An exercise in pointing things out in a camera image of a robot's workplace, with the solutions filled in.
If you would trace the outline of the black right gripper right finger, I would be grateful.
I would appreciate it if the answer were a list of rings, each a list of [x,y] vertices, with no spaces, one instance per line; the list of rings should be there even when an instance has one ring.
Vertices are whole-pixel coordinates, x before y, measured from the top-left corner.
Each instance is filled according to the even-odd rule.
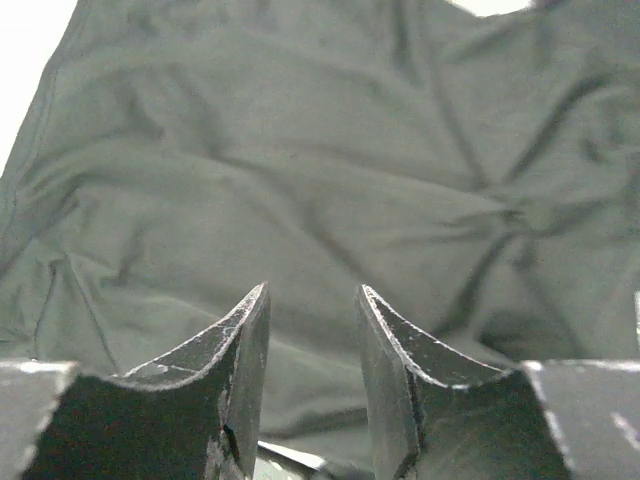
[[[379,479],[635,479],[639,365],[476,361],[356,297],[374,474]]]

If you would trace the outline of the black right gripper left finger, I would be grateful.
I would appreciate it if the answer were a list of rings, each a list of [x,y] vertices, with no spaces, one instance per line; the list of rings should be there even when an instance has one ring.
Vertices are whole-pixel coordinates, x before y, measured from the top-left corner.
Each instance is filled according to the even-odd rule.
[[[122,375],[75,362],[1,364],[5,479],[248,479],[257,452],[270,296]]]

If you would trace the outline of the black t-shirt garment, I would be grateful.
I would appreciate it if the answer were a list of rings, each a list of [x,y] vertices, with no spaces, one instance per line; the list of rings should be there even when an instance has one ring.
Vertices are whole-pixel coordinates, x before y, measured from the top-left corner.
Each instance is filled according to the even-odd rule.
[[[371,465],[354,294],[639,355],[639,5],[81,1],[1,178],[1,354],[124,373],[272,295],[262,440]]]

